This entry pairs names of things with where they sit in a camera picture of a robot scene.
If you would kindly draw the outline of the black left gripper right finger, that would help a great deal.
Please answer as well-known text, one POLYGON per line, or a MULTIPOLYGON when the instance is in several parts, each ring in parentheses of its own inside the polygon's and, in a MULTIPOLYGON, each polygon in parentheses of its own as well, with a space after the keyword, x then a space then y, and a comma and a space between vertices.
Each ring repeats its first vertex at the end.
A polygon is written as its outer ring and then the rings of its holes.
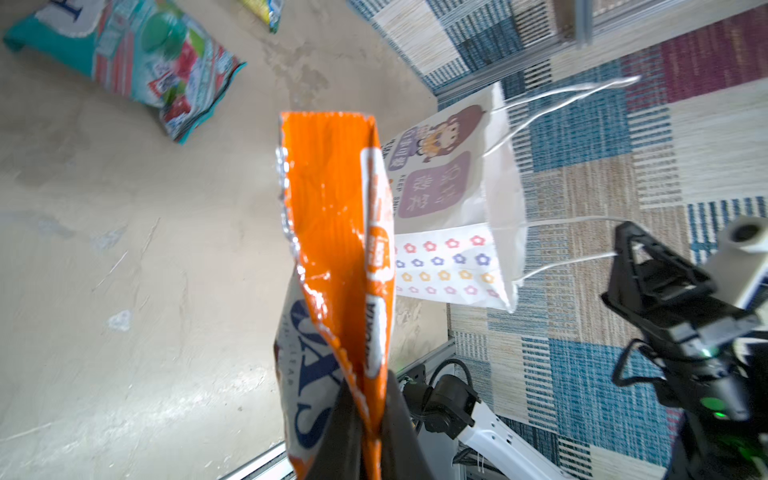
POLYGON ((393 371, 388 372, 381 441, 381 472, 384 480, 433 479, 393 371))

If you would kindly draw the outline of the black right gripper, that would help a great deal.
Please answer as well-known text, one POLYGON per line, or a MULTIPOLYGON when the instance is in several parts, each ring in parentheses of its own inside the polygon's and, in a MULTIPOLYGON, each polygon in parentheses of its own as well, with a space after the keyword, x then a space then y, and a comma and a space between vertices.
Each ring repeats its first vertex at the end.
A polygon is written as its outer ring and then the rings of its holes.
POLYGON ((754 310, 715 296, 714 277, 637 224, 615 228, 614 257, 603 303, 635 326, 660 357, 713 358, 758 326, 754 310))

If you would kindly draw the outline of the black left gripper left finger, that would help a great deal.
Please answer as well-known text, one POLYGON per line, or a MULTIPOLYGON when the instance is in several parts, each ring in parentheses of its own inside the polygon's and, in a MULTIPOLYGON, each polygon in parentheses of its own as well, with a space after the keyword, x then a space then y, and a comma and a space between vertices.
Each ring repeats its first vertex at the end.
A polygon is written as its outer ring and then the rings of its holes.
POLYGON ((306 480, 366 478, 362 440, 364 425, 347 383, 340 388, 320 448, 306 480))

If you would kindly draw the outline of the orange snack bag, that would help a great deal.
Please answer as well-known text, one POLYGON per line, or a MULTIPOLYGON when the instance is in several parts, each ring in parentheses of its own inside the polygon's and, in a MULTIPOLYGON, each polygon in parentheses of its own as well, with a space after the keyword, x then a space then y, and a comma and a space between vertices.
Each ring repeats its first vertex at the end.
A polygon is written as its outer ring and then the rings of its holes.
POLYGON ((360 414, 366 472, 380 479, 395 246, 376 122, 349 112, 285 112, 280 122, 284 225, 299 285, 360 414))

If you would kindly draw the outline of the white paper bag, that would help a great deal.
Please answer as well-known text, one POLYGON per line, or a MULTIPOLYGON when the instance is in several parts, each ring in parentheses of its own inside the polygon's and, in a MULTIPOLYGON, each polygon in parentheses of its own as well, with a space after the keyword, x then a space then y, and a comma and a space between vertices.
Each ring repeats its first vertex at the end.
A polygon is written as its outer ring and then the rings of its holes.
POLYGON ((387 142, 398 295, 514 312, 532 224, 513 138, 545 115, 638 80, 576 84, 511 102, 495 83, 387 142))

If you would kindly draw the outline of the small green snack bag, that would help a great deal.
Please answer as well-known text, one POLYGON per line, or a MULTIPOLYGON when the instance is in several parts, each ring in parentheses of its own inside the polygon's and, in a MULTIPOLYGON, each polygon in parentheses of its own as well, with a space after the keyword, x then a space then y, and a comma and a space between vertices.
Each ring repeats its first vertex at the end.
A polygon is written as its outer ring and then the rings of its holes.
POLYGON ((241 0, 241 3, 263 21, 271 33, 278 31, 284 7, 283 0, 241 0))

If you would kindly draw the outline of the teal candy bag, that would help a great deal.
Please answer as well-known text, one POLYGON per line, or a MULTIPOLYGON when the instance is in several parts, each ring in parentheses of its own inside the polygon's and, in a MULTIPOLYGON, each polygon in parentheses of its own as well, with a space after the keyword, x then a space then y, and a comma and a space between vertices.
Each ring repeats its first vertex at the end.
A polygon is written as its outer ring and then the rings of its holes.
POLYGON ((240 58, 173 1, 50 1, 4 35, 14 51, 47 54, 105 90, 157 110, 183 144, 213 116, 240 58))

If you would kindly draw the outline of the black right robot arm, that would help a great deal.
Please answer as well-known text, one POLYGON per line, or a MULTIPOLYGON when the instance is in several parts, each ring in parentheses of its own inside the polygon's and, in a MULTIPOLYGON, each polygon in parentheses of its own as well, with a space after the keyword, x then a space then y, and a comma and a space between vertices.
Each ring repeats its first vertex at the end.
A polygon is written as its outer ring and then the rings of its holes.
MULTIPOLYGON (((668 479, 763 479, 767 475, 767 221, 733 219, 713 254, 694 265, 639 225, 614 234, 602 302, 637 331, 611 374, 619 389, 645 391, 671 415, 668 479)), ((459 465, 507 479, 577 479, 482 400, 467 373, 444 366, 401 384, 419 427, 460 444, 459 465)))

